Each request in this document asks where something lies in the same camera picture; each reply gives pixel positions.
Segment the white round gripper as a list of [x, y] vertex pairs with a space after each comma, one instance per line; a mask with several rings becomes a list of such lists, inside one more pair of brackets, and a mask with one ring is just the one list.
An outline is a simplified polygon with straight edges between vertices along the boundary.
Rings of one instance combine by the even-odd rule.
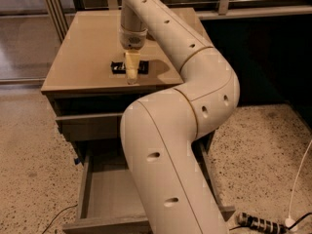
[[131, 31], [123, 26], [119, 29], [119, 41], [125, 52], [125, 67], [127, 82], [135, 84], [137, 82], [137, 74], [140, 61], [140, 50], [146, 40], [147, 30]]

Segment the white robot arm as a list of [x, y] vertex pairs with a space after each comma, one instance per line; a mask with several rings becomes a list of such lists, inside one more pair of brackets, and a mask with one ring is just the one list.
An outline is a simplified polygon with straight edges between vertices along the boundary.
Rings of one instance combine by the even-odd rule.
[[157, 41], [182, 84], [134, 101], [121, 141], [154, 234], [228, 234], [191, 144], [222, 125], [240, 94], [237, 75], [201, 34], [160, 0], [123, 0]]

